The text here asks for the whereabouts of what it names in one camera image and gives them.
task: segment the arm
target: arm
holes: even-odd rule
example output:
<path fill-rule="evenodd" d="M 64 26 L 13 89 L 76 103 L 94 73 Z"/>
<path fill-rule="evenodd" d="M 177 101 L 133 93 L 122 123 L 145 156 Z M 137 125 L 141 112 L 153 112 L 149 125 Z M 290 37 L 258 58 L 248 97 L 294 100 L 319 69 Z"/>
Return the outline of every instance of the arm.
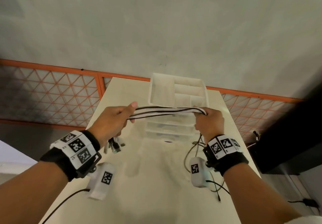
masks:
<path fill-rule="evenodd" d="M 212 138 L 224 134 L 224 119 L 220 111 L 204 109 L 207 116 L 195 113 L 195 127 L 204 136 L 207 144 Z M 301 216 L 249 165 L 234 165 L 223 177 L 242 224 L 282 224 Z"/>
<path fill-rule="evenodd" d="M 107 107 L 88 130 L 101 147 L 121 135 L 137 103 Z M 65 173 L 51 162 L 38 162 L 25 172 L 0 185 L 1 223 L 39 223 L 51 204 L 67 185 Z"/>

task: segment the table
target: table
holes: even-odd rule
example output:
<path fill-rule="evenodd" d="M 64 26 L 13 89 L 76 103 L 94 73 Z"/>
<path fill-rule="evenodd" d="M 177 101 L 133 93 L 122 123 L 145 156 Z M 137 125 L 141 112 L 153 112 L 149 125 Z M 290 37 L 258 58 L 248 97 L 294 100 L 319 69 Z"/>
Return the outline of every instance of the table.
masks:
<path fill-rule="evenodd" d="M 137 101 L 139 106 L 147 105 L 149 86 L 145 81 L 112 78 L 88 127 L 107 106 L 128 105 L 132 101 Z M 259 175 L 220 92 L 208 90 L 208 98 L 209 106 L 223 113 L 225 133 L 238 141 L 249 165 Z M 192 186 L 190 174 L 183 167 L 183 159 L 192 144 L 144 138 L 144 122 L 144 119 L 138 119 L 123 129 L 121 137 L 126 146 L 120 153 L 100 151 L 101 161 L 116 167 L 107 198 L 95 201 L 85 198 L 86 193 L 79 193 L 64 203 L 47 223 L 240 223 L 231 198 L 224 190 L 219 191 L 219 203 L 216 193 Z M 222 182 L 219 173 L 213 175 L 216 182 Z M 85 188 L 88 181 L 85 177 L 69 183 L 48 213 L 68 195 Z"/>

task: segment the hand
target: hand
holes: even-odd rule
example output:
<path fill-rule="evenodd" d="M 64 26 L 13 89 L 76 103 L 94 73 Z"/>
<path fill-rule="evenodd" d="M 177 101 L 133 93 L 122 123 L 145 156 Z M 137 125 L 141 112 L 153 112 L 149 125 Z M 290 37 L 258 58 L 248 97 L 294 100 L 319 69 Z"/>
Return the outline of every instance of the hand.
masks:
<path fill-rule="evenodd" d="M 106 107 L 88 131 L 95 136 L 102 148 L 110 138 L 121 135 L 127 119 L 137 107 L 137 102 L 132 102 L 129 106 Z"/>
<path fill-rule="evenodd" d="M 219 110 L 210 109 L 207 107 L 203 107 L 207 115 L 203 115 L 198 112 L 194 112 L 196 117 L 195 128 L 198 130 L 203 136 L 205 140 L 205 144 L 214 138 L 215 136 L 224 134 L 223 129 L 223 114 Z"/>

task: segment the orange metal frame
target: orange metal frame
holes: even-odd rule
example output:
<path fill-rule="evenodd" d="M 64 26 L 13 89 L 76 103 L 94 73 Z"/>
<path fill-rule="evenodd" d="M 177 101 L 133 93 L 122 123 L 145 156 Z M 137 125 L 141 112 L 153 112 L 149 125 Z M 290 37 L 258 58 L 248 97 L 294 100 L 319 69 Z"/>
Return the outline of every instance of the orange metal frame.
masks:
<path fill-rule="evenodd" d="M 103 97 L 103 94 L 104 94 L 105 89 L 106 89 L 105 88 L 105 83 L 104 83 L 104 78 L 105 77 L 106 78 L 120 77 L 120 78 L 147 81 L 147 82 L 150 81 L 149 78 L 145 78 L 145 77 L 122 75 L 122 74 L 99 72 L 99 71 L 89 71 L 89 70 L 74 69 L 74 68 L 68 68 L 68 67 L 42 65 L 42 64 L 21 62 L 21 61 L 15 61 L 15 60 L 6 60 L 6 59 L 0 59 L 0 65 L 93 76 L 93 77 L 95 77 L 95 81 L 96 81 L 96 84 L 98 86 L 97 90 L 98 90 L 100 99 Z M 301 101 L 300 99 L 296 99 L 296 98 L 289 98 L 289 97 L 282 97 L 282 96 L 275 96 L 275 95 L 267 95 L 267 94 L 258 94 L 258 93 L 237 91 L 237 90 L 231 90 L 231 89 L 225 89 L 225 88 L 214 88 L 214 87 L 208 87 L 208 86 L 206 88 L 210 89 L 210 90 L 217 90 L 220 93 L 225 93 L 225 94 L 240 95 L 240 96 L 246 96 L 246 97 L 255 97 L 255 98 L 261 98 L 261 99 L 270 99 L 270 100 L 283 101 L 283 102 L 289 102 L 289 103 L 297 103 L 297 102 Z M 70 130 L 70 129 L 80 130 L 80 129 L 83 129 L 81 127 L 62 126 L 62 125 L 49 125 L 49 124 L 30 123 L 30 122 L 17 122 L 17 121 L 9 121 L 9 120 L 0 120 L 0 123 L 11 123 L 11 124 L 16 123 L 16 124 L 25 124 L 25 125 L 38 124 L 38 125 L 43 125 L 43 126 L 50 126 L 52 128 L 66 129 L 66 130 Z"/>

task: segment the wrist tracker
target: wrist tracker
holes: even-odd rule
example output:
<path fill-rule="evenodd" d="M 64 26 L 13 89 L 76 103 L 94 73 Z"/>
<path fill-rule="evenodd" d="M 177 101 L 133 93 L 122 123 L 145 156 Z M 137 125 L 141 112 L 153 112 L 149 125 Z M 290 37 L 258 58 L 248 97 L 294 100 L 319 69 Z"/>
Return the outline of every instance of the wrist tracker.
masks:
<path fill-rule="evenodd" d="M 56 163 L 68 181 L 84 178 L 102 158 L 98 140 L 89 131 L 72 131 L 50 145 L 40 160 Z"/>
<path fill-rule="evenodd" d="M 234 165 L 248 164 L 249 162 L 237 141 L 227 135 L 214 137 L 203 149 L 203 152 L 208 160 L 207 165 L 219 171 L 222 176 Z"/>

